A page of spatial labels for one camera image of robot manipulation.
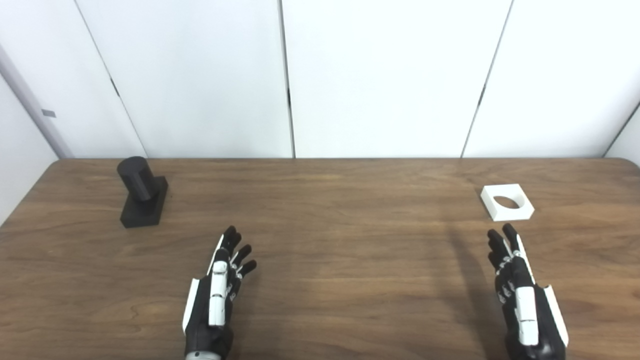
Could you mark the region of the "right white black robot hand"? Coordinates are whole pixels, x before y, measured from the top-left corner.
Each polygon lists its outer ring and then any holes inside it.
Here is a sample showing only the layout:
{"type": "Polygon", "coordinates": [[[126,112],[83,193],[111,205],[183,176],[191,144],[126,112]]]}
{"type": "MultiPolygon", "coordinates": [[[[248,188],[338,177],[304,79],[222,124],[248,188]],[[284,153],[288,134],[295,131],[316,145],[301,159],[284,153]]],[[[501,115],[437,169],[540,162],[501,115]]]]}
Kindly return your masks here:
{"type": "Polygon", "coordinates": [[[507,355],[511,360],[565,360],[569,333],[553,287],[535,280],[514,226],[506,223],[502,231],[487,231],[487,258],[506,325],[507,355]]]}

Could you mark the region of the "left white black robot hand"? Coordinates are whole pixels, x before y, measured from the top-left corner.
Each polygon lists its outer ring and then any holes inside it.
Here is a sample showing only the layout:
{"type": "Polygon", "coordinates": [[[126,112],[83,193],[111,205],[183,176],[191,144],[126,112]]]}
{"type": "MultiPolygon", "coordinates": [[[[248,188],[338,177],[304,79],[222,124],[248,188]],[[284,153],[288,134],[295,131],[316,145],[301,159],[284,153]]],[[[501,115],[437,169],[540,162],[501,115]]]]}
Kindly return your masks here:
{"type": "Polygon", "coordinates": [[[190,283],[182,320],[186,360],[226,360],[231,353],[234,301],[244,278],[258,266],[254,259],[246,261],[252,252],[250,244],[237,249],[241,241],[237,228],[228,227],[215,247],[205,276],[190,283]]]}

